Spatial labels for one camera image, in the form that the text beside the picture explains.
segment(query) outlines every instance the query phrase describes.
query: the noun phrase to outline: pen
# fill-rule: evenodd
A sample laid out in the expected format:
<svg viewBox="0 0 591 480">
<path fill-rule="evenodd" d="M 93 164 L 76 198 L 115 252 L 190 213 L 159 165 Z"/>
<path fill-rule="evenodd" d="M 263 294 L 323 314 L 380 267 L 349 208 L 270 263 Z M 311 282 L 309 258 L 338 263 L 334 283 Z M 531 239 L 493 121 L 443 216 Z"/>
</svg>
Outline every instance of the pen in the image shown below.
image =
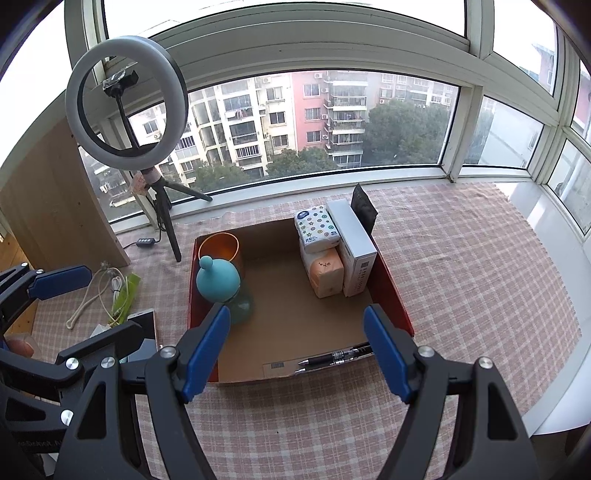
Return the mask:
<svg viewBox="0 0 591 480">
<path fill-rule="evenodd" d="M 344 364 L 345 362 L 349 362 L 359 358 L 360 356 L 369 355 L 373 352 L 374 351 L 369 343 L 362 343 L 361 345 L 354 346 L 349 350 L 339 350 L 337 352 L 326 353 L 324 355 L 319 355 L 303 360 L 298 363 L 298 365 L 301 367 L 303 366 L 303 368 L 296 370 L 295 373 L 299 374 L 310 370 L 315 370 L 317 368 Z"/>
<path fill-rule="evenodd" d="M 347 359 L 350 356 L 361 356 L 368 353 L 372 353 L 371 346 L 369 343 L 362 343 L 356 345 L 348 350 L 338 350 L 336 352 L 325 353 L 324 355 L 312 356 L 306 360 L 298 362 L 301 367 L 314 367 L 325 363 L 336 362 L 341 359 Z"/>
</svg>

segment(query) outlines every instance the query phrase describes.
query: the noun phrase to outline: orange cup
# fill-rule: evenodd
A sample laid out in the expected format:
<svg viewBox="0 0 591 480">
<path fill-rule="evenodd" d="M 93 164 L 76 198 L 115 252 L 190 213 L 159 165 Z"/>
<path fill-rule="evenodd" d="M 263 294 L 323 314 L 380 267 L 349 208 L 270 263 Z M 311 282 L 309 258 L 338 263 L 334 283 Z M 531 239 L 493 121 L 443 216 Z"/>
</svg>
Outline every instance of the orange cup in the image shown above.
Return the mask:
<svg viewBox="0 0 591 480">
<path fill-rule="evenodd" d="M 223 258 L 228 260 L 238 270 L 240 278 L 244 278 L 244 264 L 242 263 L 242 255 L 240 253 L 240 242 L 238 238 L 228 232 L 214 233 L 208 236 L 199 245 L 197 256 L 211 258 Z"/>
</svg>

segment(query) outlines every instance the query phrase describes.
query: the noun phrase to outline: ring light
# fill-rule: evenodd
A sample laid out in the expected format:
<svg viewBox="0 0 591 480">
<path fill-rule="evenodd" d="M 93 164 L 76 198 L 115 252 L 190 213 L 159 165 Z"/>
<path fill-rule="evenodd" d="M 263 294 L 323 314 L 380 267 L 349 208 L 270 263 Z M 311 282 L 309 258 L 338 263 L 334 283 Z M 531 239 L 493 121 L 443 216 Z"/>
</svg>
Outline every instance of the ring light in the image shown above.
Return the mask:
<svg viewBox="0 0 591 480">
<path fill-rule="evenodd" d="M 149 68 L 166 105 L 166 129 L 162 139 L 151 150 L 135 155 L 133 151 L 117 150 L 103 142 L 90 127 L 82 96 L 86 78 L 94 66 L 109 56 L 122 56 Z M 66 116 L 74 137 L 95 160 L 121 170 L 142 170 L 153 167 L 174 150 L 187 125 L 189 100 L 187 86 L 178 65 L 156 42 L 143 37 L 118 37 L 105 40 L 78 60 L 66 88 Z"/>
</svg>

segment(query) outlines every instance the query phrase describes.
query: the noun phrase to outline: metal screw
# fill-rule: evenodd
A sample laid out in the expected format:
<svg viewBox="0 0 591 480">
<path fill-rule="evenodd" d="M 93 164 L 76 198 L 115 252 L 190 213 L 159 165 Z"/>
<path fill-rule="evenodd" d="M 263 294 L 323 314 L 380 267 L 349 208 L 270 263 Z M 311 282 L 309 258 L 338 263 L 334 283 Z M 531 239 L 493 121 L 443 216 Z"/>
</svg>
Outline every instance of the metal screw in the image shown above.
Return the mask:
<svg viewBox="0 0 591 480">
<path fill-rule="evenodd" d="M 160 356 L 162 358 L 172 358 L 177 354 L 177 350 L 173 346 L 165 346 L 162 350 L 160 350 Z"/>
<path fill-rule="evenodd" d="M 487 356 L 481 356 L 478 359 L 478 365 L 480 365 L 482 368 L 486 368 L 488 370 L 488 369 L 492 368 L 492 366 L 494 365 L 494 363 Z"/>
<path fill-rule="evenodd" d="M 106 356 L 100 361 L 102 368 L 111 368 L 115 364 L 115 359 L 112 356 Z"/>
<path fill-rule="evenodd" d="M 418 348 L 418 354 L 420 356 L 423 356 L 425 358 L 429 358 L 432 357 L 433 355 L 435 355 L 435 350 L 433 350 L 430 346 L 428 345 L 421 345 Z"/>
<path fill-rule="evenodd" d="M 80 362 L 77 358 L 71 357 L 68 360 L 66 360 L 66 367 L 68 370 L 76 370 L 76 368 L 78 368 L 78 365 L 80 365 Z"/>
<path fill-rule="evenodd" d="M 72 417 L 74 416 L 74 412 L 71 410 L 63 410 L 61 412 L 61 422 L 66 426 L 70 426 L 70 422 L 72 421 Z"/>
</svg>

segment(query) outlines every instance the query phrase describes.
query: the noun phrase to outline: teal bottle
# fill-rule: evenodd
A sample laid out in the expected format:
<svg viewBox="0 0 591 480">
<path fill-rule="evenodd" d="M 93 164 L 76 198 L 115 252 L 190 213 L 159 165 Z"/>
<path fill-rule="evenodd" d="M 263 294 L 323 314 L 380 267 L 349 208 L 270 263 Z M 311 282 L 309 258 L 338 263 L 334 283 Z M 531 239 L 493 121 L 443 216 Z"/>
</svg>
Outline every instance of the teal bottle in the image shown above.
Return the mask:
<svg viewBox="0 0 591 480">
<path fill-rule="evenodd" d="M 236 267 L 221 258 L 205 256 L 195 279 L 201 296 L 211 303 L 224 303 L 230 310 L 232 324 L 243 322 L 251 315 L 252 297 L 241 285 Z"/>
</svg>

